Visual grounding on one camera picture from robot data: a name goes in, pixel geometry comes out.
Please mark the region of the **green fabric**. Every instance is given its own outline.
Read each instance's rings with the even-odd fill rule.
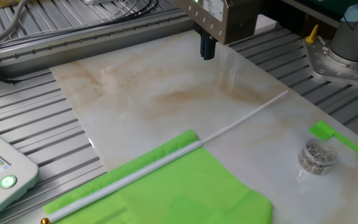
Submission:
[[[50,214],[194,141],[195,133],[188,131],[44,210]],[[268,224],[271,219],[269,200],[242,184],[201,147],[56,223]]]
[[[334,136],[335,138],[343,142],[345,145],[347,145],[349,148],[351,148],[353,151],[358,153],[358,145],[354,144],[348,138],[337,132],[335,129],[333,129],[323,121],[318,121],[316,125],[309,129],[309,132],[322,140],[328,140],[330,137]]]

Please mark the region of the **metal mount bracket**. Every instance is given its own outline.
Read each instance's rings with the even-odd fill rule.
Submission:
[[[318,80],[358,86],[358,62],[336,55],[329,42],[323,45],[316,40],[313,44],[303,41],[312,76]]]

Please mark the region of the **label sticker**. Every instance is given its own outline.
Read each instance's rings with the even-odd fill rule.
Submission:
[[[207,10],[209,13],[211,13],[212,16],[217,18],[219,21],[222,22],[223,20],[223,2],[222,0],[204,0],[203,1],[203,7],[205,10]]]

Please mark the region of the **metal plate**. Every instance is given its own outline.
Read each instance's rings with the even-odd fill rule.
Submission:
[[[358,86],[358,63],[340,58],[341,63],[337,62],[335,55],[329,49],[329,42],[323,46],[320,41],[313,44],[303,41],[303,46],[307,50],[306,57],[309,60],[312,76],[318,80],[343,83]]]
[[[0,213],[6,223],[105,173],[50,71],[0,90],[0,137],[38,163],[35,187]]]

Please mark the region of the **yellow clip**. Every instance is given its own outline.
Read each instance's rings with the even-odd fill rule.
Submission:
[[[309,43],[309,44],[314,43],[314,41],[316,40],[317,29],[318,29],[318,25],[315,25],[313,31],[311,31],[310,36],[308,36],[308,38],[306,38],[307,43]]]

